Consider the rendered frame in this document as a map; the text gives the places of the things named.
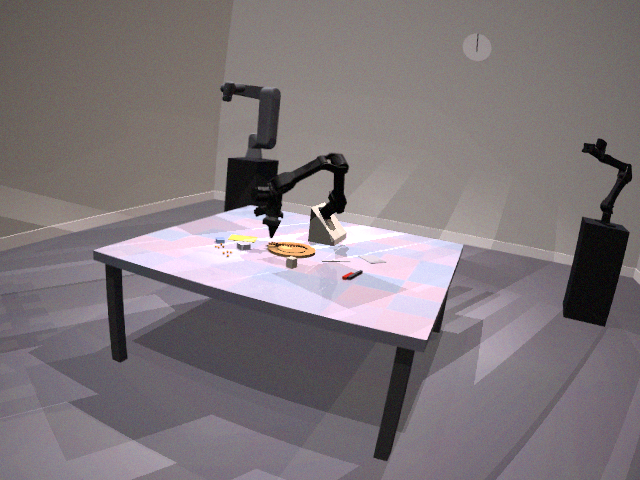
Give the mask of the round tan wooden board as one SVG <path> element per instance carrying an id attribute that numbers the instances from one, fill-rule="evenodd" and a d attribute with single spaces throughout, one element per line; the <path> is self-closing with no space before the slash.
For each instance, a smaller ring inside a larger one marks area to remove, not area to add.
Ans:
<path id="1" fill-rule="evenodd" d="M 295 242 L 278 242 L 279 243 L 289 243 L 289 244 L 300 244 L 301 243 L 295 243 Z M 290 246 L 285 246 L 285 245 L 281 245 L 281 246 L 275 246 L 275 245 L 268 245 L 268 251 L 274 255 L 277 256 L 281 256 L 281 257 L 295 257 L 295 258 L 308 258 L 311 256 L 315 255 L 315 249 L 309 245 L 305 245 L 302 244 L 302 246 L 306 246 L 307 249 L 303 248 L 303 247 L 290 247 Z"/>

